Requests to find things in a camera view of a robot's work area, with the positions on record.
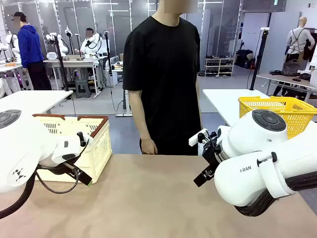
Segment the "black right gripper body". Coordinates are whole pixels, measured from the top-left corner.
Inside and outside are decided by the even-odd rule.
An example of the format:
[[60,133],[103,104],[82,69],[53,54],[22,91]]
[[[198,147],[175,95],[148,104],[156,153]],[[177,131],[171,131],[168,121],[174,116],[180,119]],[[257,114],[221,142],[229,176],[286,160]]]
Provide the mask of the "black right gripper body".
[[208,139],[204,139],[203,158],[209,163],[207,170],[215,172],[216,168],[222,162],[220,158],[221,148],[217,145],[217,135],[210,135]]

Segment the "person's right hand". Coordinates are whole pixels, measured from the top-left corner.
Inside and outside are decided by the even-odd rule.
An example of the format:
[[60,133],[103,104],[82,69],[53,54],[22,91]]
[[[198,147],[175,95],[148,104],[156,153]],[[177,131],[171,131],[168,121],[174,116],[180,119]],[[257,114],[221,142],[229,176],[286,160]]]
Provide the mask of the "person's right hand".
[[140,147],[143,154],[155,155],[158,153],[157,147],[152,139],[140,139]]

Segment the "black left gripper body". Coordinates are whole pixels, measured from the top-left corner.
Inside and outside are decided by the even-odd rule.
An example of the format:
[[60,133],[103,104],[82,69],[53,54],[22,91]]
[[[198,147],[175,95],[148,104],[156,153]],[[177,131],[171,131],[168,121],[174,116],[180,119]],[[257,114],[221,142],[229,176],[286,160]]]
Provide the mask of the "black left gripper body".
[[38,169],[48,170],[55,175],[66,174],[70,177],[77,177],[82,173],[82,170],[80,168],[66,162],[59,164],[56,167],[48,167],[48,166],[38,164]]

